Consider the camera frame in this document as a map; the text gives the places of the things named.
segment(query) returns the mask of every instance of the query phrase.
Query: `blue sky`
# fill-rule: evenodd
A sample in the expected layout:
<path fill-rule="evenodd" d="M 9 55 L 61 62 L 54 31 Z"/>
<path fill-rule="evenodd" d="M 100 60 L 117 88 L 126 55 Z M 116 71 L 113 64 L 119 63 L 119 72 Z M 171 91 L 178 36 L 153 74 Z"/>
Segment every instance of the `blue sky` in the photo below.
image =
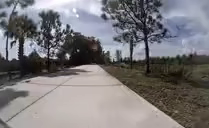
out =
<path fill-rule="evenodd" d="M 190 52 L 209 54 L 209 0 L 163 0 L 161 12 L 165 23 L 178 37 L 161 44 L 151 44 L 152 56 L 175 56 Z M 110 50 L 114 56 L 116 49 L 121 49 L 123 55 L 129 53 L 126 44 L 113 42 L 115 35 L 110 22 L 103 21 L 100 0 L 36 0 L 36 4 L 24 13 L 38 21 L 38 12 L 53 9 L 61 14 L 64 24 L 70 24 L 75 31 L 87 36 L 98 37 L 105 50 Z M 25 45 L 25 54 L 33 50 L 29 43 Z M 0 52 L 5 53 L 5 40 L 0 30 Z M 10 59 L 16 58 L 17 48 L 10 50 Z M 144 57 L 144 46 L 140 44 L 135 49 L 135 58 Z"/>

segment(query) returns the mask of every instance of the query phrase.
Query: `pavement joint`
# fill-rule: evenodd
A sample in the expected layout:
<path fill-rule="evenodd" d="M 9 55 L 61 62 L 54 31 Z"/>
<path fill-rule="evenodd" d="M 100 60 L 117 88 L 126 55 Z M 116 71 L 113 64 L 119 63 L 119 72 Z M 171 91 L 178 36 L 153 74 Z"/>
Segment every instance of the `pavement joint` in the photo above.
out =
<path fill-rule="evenodd" d="M 26 106 L 25 108 L 23 108 L 22 110 L 20 110 L 19 112 L 17 112 L 16 114 L 14 114 L 12 117 L 10 117 L 9 119 L 7 119 L 5 122 L 8 123 L 10 120 L 12 120 L 13 118 L 15 118 L 17 115 L 19 115 L 20 113 L 22 113 L 24 110 L 26 110 L 27 108 L 31 107 L 33 104 L 35 104 L 36 102 L 38 102 L 39 100 L 41 100 L 42 98 L 44 98 L 45 96 L 49 95 L 51 92 L 53 92 L 54 90 L 56 90 L 58 87 L 60 87 L 62 84 L 66 83 L 67 81 L 71 80 L 73 77 L 70 77 L 69 79 L 67 79 L 66 81 L 64 81 L 63 83 L 57 85 L 57 87 L 53 88 L 52 90 L 50 90 L 49 92 L 47 92 L 46 94 L 44 94 L 43 96 L 39 97 L 37 100 L 35 100 L 34 102 L 32 102 L 31 104 L 29 104 L 28 106 Z"/>

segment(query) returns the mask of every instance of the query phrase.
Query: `bush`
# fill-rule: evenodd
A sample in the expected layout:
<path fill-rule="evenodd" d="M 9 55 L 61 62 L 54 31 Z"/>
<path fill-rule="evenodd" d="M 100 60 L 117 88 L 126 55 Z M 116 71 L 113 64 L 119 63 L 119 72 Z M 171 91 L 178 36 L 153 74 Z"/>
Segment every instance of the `bush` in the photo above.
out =
<path fill-rule="evenodd" d="M 57 71 L 57 65 L 55 63 L 50 64 L 50 73 Z"/>
<path fill-rule="evenodd" d="M 152 74 L 166 82 L 178 84 L 188 80 L 192 75 L 192 67 L 184 65 L 155 64 L 151 66 Z"/>

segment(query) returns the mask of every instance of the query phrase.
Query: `sidewalk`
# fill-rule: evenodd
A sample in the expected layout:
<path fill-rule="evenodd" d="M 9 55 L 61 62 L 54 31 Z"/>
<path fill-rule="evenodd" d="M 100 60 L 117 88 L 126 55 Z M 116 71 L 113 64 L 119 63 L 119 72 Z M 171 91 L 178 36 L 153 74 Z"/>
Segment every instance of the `sidewalk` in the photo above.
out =
<path fill-rule="evenodd" d="M 11 128 L 183 128 L 97 65 L 7 89 L 15 96 L 0 103 L 0 118 Z"/>

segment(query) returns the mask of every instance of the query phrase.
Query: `grass field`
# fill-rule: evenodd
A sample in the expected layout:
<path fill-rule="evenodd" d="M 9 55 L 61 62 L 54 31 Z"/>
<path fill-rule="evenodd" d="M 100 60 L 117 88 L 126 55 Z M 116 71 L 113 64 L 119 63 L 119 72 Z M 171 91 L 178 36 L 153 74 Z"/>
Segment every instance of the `grass field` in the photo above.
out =
<path fill-rule="evenodd" d="M 161 78 L 147 77 L 143 75 L 142 68 L 103 68 L 184 127 L 209 127 L 209 88 L 205 88 L 203 82 L 209 81 L 209 65 L 195 66 L 193 69 L 191 78 L 198 80 L 201 86 L 193 86 L 195 83 L 189 82 L 173 84 Z"/>

